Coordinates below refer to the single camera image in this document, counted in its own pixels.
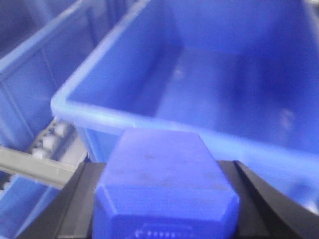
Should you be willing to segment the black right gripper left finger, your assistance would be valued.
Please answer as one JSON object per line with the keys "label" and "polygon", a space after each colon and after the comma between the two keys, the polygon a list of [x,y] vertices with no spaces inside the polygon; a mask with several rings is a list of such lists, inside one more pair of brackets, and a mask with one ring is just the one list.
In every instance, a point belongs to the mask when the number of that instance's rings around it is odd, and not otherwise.
{"label": "black right gripper left finger", "polygon": [[19,239],[91,239],[94,192],[105,163],[81,163]]}

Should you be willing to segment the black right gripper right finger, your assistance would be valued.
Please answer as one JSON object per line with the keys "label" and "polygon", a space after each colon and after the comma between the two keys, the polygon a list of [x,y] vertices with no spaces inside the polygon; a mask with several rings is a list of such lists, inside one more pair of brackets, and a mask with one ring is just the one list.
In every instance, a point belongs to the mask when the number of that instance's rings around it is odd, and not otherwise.
{"label": "black right gripper right finger", "polygon": [[319,217],[240,161],[217,162],[240,197],[234,239],[317,239]]}

